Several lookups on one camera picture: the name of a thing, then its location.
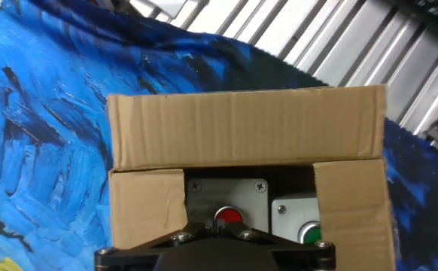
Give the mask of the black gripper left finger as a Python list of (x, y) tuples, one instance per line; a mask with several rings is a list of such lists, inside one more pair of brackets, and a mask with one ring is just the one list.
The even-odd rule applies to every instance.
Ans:
[(184, 228), (168, 233), (133, 248), (119, 249), (114, 246), (101, 248), (94, 254), (95, 271), (153, 270), (166, 250), (213, 237), (213, 226), (203, 222), (190, 222)]

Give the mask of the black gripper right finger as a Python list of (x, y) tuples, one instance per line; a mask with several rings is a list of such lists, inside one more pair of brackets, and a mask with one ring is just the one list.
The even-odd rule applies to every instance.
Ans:
[(334, 271), (336, 269), (336, 247), (321, 239), (316, 230), (304, 243), (297, 243), (261, 230), (249, 227), (242, 221), (215, 222), (215, 232), (221, 239), (232, 239), (240, 245), (253, 245), (262, 248), (276, 262), (280, 270)]

